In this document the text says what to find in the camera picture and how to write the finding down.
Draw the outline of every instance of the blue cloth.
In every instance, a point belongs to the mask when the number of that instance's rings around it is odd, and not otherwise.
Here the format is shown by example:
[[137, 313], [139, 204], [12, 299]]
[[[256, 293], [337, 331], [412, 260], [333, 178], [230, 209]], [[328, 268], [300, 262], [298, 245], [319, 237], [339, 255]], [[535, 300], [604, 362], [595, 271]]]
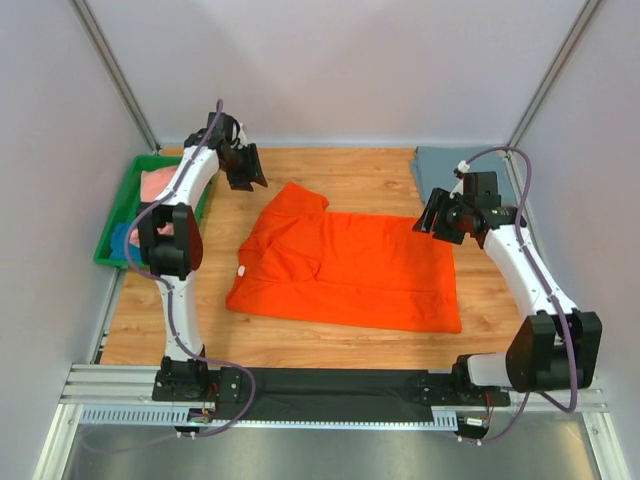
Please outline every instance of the blue cloth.
[[[416, 148], [416, 155], [411, 160], [410, 167], [422, 204], [426, 205], [431, 191], [436, 187], [452, 190], [458, 183], [458, 179], [453, 175], [453, 170], [458, 166], [458, 163], [490, 146]], [[507, 170], [498, 154], [488, 153], [474, 160], [471, 164], [471, 171], [495, 171], [498, 174], [498, 192], [502, 195], [502, 203], [504, 205], [516, 204], [516, 197], [509, 177], [507, 177]]]
[[[111, 260], [126, 260], [126, 257], [124, 256], [124, 239], [130, 226], [131, 223], [118, 223], [113, 229], [110, 244], [111, 254], [109, 254], [109, 258]], [[142, 261], [140, 258], [140, 249], [138, 247], [131, 245], [129, 251], [131, 252], [131, 258], [133, 258], [134, 261]]]

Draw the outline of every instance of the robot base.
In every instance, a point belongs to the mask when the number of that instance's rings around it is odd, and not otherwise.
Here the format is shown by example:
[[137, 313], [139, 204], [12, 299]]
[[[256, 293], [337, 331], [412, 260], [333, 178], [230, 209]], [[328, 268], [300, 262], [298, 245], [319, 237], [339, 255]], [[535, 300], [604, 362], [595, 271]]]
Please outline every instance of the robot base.
[[159, 402], [202, 402], [210, 394], [220, 372], [199, 360], [176, 361], [163, 357], [151, 398]]
[[500, 387], [474, 385], [470, 381], [467, 366], [470, 356], [459, 356], [451, 373], [421, 372], [412, 378], [412, 385], [420, 390], [422, 403], [431, 406], [485, 406], [490, 397], [493, 406], [508, 407], [511, 404], [508, 392]]

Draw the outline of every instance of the orange cloth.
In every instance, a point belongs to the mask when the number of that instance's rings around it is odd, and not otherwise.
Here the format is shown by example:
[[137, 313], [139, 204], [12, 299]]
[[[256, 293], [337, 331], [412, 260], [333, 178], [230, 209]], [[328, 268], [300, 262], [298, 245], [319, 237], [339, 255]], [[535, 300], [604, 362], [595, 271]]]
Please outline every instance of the orange cloth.
[[460, 332], [450, 244], [412, 232], [413, 218], [325, 212], [328, 205], [322, 195], [293, 183], [284, 187], [240, 247], [227, 308], [360, 327]]

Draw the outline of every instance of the gray cloth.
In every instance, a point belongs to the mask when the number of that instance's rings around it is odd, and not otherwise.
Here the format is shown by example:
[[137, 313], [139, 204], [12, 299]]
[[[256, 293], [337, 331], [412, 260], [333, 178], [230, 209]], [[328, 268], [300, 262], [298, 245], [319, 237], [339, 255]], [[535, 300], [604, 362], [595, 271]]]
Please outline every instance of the gray cloth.
[[[491, 145], [477, 147], [418, 147], [411, 160], [411, 173], [416, 181], [420, 200], [426, 205], [431, 191], [440, 187], [452, 190], [458, 183], [453, 170], [462, 160], [470, 158]], [[516, 204], [516, 197], [507, 177], [504, 161], [497, 153], [488, 153], [471, 164], [472, 172], [495, 171], [498, 174], [498, 191], [502, 195], [502, 204]]]

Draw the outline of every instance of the white cable connector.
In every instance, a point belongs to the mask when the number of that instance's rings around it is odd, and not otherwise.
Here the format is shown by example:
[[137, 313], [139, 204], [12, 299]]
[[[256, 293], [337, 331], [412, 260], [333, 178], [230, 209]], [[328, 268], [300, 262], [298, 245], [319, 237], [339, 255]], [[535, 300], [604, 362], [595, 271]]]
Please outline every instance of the white cable connector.
[[471, 165], [469, 165], [466, 160], [461, 161], [456, 167], [460, 173], [467, 173], [471, 169]]
[[[463, 173], [463, 174], [467, 173], [470, 169], [471, 169], [471, 165], [469, 165], [465, 160], [461, 161], [456, 167], [456, 170], [458, 170], [460, 173]], [[460, 195], [462, 195], [462, 191], [463, 191], [463, 185], [462, 185], [462, 180], [460, 180], [458, 184], [454, 187], [454, 189], [451, 190], [451, 193], [449, 194], [449, 198], [453, 198], [456, 193], [459, 193]]]
[[481, 418], [467, 417], [464, 422], [472, 427], [484, 427], [484, 420]]
[[196, 439], [196, 432], [176, 432], [176, 437], [178, 438], [187, 438], [191, 437], [191, 440]]
[[240, 139], [240, 143], [238, 144], [238, 148], [243, 148], [249, 145], [249, 141], [247, 140], [247, 133], [245, 131], [244, 123], [240, 124], [240, 133], [238, 133], [238, 138]]

